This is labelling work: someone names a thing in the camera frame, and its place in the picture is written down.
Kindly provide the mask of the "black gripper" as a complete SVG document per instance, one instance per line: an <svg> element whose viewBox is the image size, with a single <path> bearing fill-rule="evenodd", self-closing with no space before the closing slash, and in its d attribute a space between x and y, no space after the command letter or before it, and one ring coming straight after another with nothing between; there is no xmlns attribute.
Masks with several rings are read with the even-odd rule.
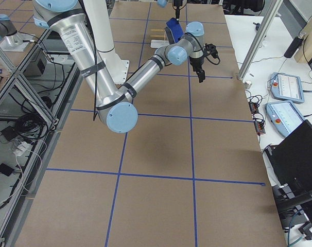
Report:
<svg viewBox="0 0 312 247"><path fill-rule="evenodd" d="M175 9L176 20L180 18L180 9L183 6L183 0L173 0L172 7Z"/></svg>
<svg viewBox="0 0 312 247"><path fill-rule="evenodd" d="M205 80L205 71L202 68L204 64L204 57L199 58L189 57L189 63L192 66L193 71L196 72L199 83L202 83Z"/></svg>

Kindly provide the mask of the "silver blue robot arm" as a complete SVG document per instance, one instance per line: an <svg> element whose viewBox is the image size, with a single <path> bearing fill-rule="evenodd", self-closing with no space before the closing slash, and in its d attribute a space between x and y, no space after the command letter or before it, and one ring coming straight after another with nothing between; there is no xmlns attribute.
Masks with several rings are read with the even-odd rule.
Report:
<svg viewBox="0 0 312 247"><path fill-rule="evenodd" d="M164 8L168 4L168 0L157 0L157 4ZM183 0L173 0L171 1L171 5L175 10L175 19L178 21L180 19L180 11L184 7Z"/></svg>
<svg viewBox="0 0 312 247"><path fill-rule="evenodd" d="M199 76L204 27L191 22L173 44L158 48L135 73L127 76L129 61L116 53L105 1L33 1L37 26L57 32L94 93L94 111L116 133L132 130L138 112L132 99L165 66L189 61Z"/></svg>

